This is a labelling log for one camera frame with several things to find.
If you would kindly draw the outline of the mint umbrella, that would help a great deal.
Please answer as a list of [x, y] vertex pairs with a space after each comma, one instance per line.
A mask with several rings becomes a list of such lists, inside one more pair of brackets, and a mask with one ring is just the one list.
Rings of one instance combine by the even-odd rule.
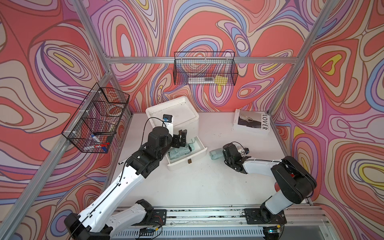
[[223, 149], [222, 148], [210, 151], [209, 152], [209, 156], [210, 156], [211, 160], [213, 160], [213, 161], [215, 161], [215, 160], [223, 160], [225, 158], [224, 154], [223, 154]]
[[176, 159], [181, 158], [184, 155], [188, 155], [194, 150], [195, 148], [193, 144], [187, 144], [185, 147], [180, 148], [171, 148], [169, 151], [170, 161], [176, 161]]

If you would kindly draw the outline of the white drawer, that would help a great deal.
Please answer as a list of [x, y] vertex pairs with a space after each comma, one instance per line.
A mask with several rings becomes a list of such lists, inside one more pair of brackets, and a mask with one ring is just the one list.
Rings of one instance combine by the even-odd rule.
[[166, 154], [164, 159], [167, 162], [167, 167], [170, 171], [175, 171], [180, 168], [186, 167], [190, 164], [188, 164], [188, 159], [192, 160], [192, 163], [204, 158], [207, 154], [207, 149], [199, 137], [193, 138], [189, 143], [187, 144], [193, 144], [195, 150], [192, 151], [188, 155], [184, 155], [181, 158], [176, 159], [176, 161], [170, 161], [169, 158], [169, 152]]

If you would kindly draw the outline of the white drawer cabinet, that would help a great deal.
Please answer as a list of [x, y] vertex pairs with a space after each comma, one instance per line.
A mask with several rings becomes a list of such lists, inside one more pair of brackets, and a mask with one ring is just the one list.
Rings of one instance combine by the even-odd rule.
[[148, 118], [172, 115], [174, 134], [187, 130], [187, 140], [199, 135], [199, 114], [187, 97], [179, 97], [146, 109]]

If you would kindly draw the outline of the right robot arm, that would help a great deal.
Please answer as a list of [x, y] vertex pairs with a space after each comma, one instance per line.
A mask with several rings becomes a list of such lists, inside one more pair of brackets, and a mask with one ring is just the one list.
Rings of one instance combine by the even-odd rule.
[[274, 178], [279, 186], [273, 196], [262, 203], [260, 213], [266, 221], [279, 215], [293, 204], [300, 204], [314, 193], [317, 181], [292, 156], [281, 160], [259, 160], [248, 156], [249, 150], [242, 151], [234, 143], [223, 146], [225, 164], [242, 174], [259, 174]]

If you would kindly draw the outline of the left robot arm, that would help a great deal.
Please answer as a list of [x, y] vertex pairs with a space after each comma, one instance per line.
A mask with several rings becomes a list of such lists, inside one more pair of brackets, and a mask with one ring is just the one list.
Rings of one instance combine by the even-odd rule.
[[153, 206], [146, 200], [138, 200], [129, 209], [115, 213], [116, 208], [149, 174], [160, 165], [160, 161], [172, 147], [187, 143], [187, 131], [180, 130], [171, 135], [166, 127], [155, 127], [146, 143], [124, 161], [118, 177], [87, 208], [79, 214], [71, 213], [65, 226], [74, 240], [109, 240], [123, 229], [136, 225], [148, 225], [151, 232], [162, 227], [161, 221], [152, 221]]

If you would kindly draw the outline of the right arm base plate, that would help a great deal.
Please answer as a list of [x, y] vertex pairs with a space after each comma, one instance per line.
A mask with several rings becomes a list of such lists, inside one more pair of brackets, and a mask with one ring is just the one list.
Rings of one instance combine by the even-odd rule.
[[284, 211], [273, 215], [267, 209], [253, 208], [244, 209], [242, 216], [246, 218], [248, 225], [285, 225], [287, 219]]

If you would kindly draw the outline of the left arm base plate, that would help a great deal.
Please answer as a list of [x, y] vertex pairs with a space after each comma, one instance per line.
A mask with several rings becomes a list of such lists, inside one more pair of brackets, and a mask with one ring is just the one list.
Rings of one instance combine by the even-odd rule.
[[144, 226], [150, 224], [161, 226], [165, 225], [167, 221], [166, 209], [154, 209], [154, 207], [144, 199], [138, 200], [136, 203], [145, 209], [146, 215], [144, 216], [143, 220], [139, 223], [136, 223], [135, 226]]

